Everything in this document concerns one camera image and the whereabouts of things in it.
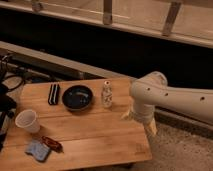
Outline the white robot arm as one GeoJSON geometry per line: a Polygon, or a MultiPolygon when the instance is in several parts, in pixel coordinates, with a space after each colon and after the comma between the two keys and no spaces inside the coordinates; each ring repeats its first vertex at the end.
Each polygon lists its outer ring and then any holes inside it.
{"type": "Polygon", "coordinates": [[[170,87],[165,75],[154,71],[134,80],[129,95],[132,104],[122,118],[142,123],[151,135],[157,133],[156,106],[213,125],[213,89],[170,87]]]}

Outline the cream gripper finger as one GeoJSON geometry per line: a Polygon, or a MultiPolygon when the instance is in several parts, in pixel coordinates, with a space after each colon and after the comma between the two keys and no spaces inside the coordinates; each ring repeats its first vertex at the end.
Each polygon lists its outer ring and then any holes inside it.
{"type": "Polygon", "coordinates": [[[152,136],[155,136],[157,134],[155,119],[152,119],[152,121],[148,124],[148,131],[152,136]]]}
{"type": "Polygon", "coordinates": [[[123,120],[132,120],[131,110],[126,111],[122,116],[121,119],[123,120]]]}

